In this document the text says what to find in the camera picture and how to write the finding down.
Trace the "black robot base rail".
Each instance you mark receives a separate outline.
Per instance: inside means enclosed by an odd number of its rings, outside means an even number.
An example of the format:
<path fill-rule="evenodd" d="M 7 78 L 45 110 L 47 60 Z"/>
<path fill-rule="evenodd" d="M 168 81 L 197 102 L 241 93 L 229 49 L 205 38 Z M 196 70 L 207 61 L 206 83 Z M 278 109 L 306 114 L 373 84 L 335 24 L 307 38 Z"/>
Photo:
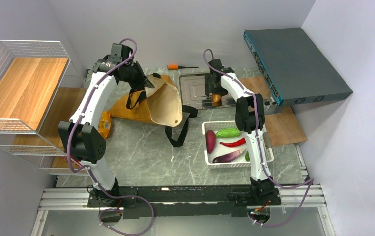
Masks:
<path fill-rule="evenodd" d="M 321 186 L 295 189 L 276 188 L 268 194 L 252 197 L 247 185 L 191 186 L 124 186 L 121 199 L 113 199 L 91 186 L 85 188 L 45 189 L 39 211 L 50 210 L 121 210 L 124 219 L 164 216 L 230 215 L 245 217 L 262 215 L 267 219 L 271 210 L 297 207 L 325 207 Z"/>

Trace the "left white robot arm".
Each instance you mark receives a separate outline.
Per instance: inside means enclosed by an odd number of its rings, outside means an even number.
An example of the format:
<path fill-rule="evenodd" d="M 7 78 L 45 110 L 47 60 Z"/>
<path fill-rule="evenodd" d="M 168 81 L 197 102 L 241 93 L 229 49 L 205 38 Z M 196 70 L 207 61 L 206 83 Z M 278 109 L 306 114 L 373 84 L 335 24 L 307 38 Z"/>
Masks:
<path fill-rule="evenodd" d="M 111 52 L 95 63 L 77 110 L 68 121 L 58 125 L 70 170 L 73 173 L 86 170 L 95 192 L 102 191 L 100 199 L 109 207 L 119 202 L 120 192 L 118 180 L 104 158 L 106 140 L 98 130 L 99 122 L 106 102 L 119 82 L 126 82 L 132 91 L 154 87 L 134 60 L 136 51 L 123 42 L 112 44 Z"/>

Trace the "round glazed bread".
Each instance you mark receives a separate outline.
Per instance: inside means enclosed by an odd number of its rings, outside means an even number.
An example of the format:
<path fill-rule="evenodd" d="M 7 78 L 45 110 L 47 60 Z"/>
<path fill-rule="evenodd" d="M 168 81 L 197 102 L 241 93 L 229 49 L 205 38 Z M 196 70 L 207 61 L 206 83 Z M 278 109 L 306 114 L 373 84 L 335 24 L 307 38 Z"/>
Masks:
<path fill-rule="evenodd" d="M 212 94 L 211 100 L 213 103 L 219 103 L 222 99 L 222 96 L 219 94 Z"/>

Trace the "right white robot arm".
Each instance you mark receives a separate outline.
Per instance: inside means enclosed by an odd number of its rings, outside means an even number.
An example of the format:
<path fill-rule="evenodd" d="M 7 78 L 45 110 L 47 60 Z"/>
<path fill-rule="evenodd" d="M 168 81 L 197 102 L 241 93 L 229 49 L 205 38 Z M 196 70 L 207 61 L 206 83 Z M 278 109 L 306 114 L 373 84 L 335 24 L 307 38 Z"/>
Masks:
<path fill-rule="evenodd" d="M 265 123 L 261 94 L 255 94 L 240 82 L 231 68 L 224 68 L 219 59 L 205 62 L 210 69 L 208 80 L 212 94 L 230 94 L 236 102 L 235 124 L 246 140 L 250 156 L 249 201 L 255 205 L 279 205 L 281 198 L 268 168 L 265 154 L 263 128 Z"/>

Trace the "purple sweet potato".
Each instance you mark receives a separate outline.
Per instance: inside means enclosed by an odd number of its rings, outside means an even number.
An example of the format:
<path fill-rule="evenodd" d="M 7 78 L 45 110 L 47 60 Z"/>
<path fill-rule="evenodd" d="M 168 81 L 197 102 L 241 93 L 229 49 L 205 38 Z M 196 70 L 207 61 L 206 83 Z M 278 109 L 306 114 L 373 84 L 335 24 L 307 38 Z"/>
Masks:
<path fill-rule="evenodd" d="M 213 130 L 208 130 L 205 134 L 206 141 L 206 150 L 208 154 L 211 154 L 214 151 L 216 144 L 216 134 Z"/>

